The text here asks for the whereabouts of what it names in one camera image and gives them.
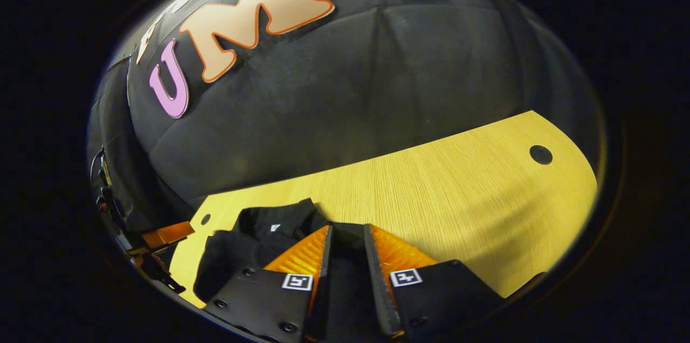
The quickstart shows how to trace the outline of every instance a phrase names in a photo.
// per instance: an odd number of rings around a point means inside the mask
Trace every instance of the black fabric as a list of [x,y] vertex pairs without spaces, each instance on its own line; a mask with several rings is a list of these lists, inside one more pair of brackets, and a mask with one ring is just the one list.
[[[145,232],[192,218],[192,208],[173,193],[163,195],[161,184],[136,139],[127,106],[129,58],[109,68],[96,90],[88,123],[87,163],[105,147],[114,196],[123,207],[127,230]],[[91,176],[95,198],[102,186],[96,161]]]
[[329,343],[383,343],[364,247],[364,226],[333,223],[328,293]]
[[[274,231],[271,227],[280,225]],[[194,294],[209,301],[244,266],[264,267],[307,235],[328,225],[310,198],[283,207],[246,208],[231,231],[206,241]]]
[[[601,131],[591,86],[574,56],[514,0],[330,0],[329,16],[234,49],[219,80],[176,29],[208,2],[191,0],[156,26],[128,73],[143,151],[173,195],[205,196],[311,174],[535,110],[563,130],[595,172]],[[190,104],[171,119],[148,77],[175,38]],[[163,84],[175,94],[168,70]]]

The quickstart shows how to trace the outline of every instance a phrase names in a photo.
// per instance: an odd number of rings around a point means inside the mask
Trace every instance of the black background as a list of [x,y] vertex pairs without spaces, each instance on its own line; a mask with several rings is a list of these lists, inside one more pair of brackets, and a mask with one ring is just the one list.
[[[10,341],[229,341],[92,249],[85,132],[93,90],[141,0],[8,0],[5,207]],[[685,0],[520,0],[554,29],[626,129],[618,206],[589,259],[487,341],[687,341]],[[133,16],[142,12],[133,11]]]

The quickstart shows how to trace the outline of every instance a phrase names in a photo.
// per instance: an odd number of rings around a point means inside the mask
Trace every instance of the letter cutout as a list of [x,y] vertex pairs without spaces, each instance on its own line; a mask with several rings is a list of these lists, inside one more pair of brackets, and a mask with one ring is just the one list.
[[143,56],[143,53],[146,51],[146,48],[148,48],[148,40],[151,38],[151,36],[153,36],[153,29],[155,29],[156,25],[161,21],[161,18],[163,18],[163,14],[165,14],[165,10],[163,10],[162,13],[158,14],[156,19],[153,20],[151,26],[149,26],[146,32],[143,34],[143,36],[141,36],[139,54],[136,56],[137,64],[139,64],[141,56]]
[[172,76],[172,80],[175,83],[175,90],[177,91],[175,97],[171,98],[165,90],[165,87],[163,87],[158,64],[153,68],[148,84],[153,88],[153,92],[156,93],[158,102],[161,103],[165,112],[174,119],[179,119],[184,112],[187,111],[187,106],[189,105],[189,87],[180,69],[180,65],[177,63],[174,48],[175,39],[172,39],[168,45],[165,46],[163,53],[161,53],[161,61],[164,62],[170,70],[170,75]]
[[330,14],[335,5],[327,0],[239,0],[237,4],[210,3],[192,13],[180,26],[189,32],[204,63],[202,78],[212,83],[229,70],[237,54],[223,50],[215,37],[253,49],[259,43],[259,7],[268,13],[266,33],[287,33]]
[[143,53],[146,51],[146,48],[148,47],[148,40],[150,40],[151,36],[153,35],[153,29],[156,28],[156,25],[161,21],[163,16],[166,13],[174,14],[176,13],[179,9],[182,8],[182,6],[185,6],[187,2],[191,0],[175,0],[173,3],[170,4],[170,6],[166,7],[165,10],[163,10],[156,19],[154,19],[153,23],[151,26],[149,26],[148,30],[143,34],[141,37],[141,42],[139,46],[139,54],[136,56],[136,63],[138,64],[141,60],[141,57],[143,56]]

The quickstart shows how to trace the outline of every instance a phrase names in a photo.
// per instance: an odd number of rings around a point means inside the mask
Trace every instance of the wooden table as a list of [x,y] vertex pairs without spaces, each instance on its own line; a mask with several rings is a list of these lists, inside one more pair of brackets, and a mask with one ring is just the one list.
[[[530,148],[553,154],[537,163]],[[503,297],[549,270],[576,240],[597,193],[576,145],[535,112],[340,168],[209,196],[179,243],[172,277],[193,293],[207,237],[239,212],[311,198],[333,222],[372,223],[443,262],[459,259]],[[201,225],[202,218],[210,219]]]

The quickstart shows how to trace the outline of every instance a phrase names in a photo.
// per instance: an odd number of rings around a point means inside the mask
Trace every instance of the orange letter m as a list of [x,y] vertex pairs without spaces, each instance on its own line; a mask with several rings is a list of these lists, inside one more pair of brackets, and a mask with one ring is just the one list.
[[326,0],[239,0],[237,4],[210,3],[187,18],[180,33],[189,32],[204,63],[202,78],[212,83],[229,70],[237,54],[223,50],[217,37],[252,49],[259,43],[259,7],[268,14],[268,34],[283,34],[330,14]]

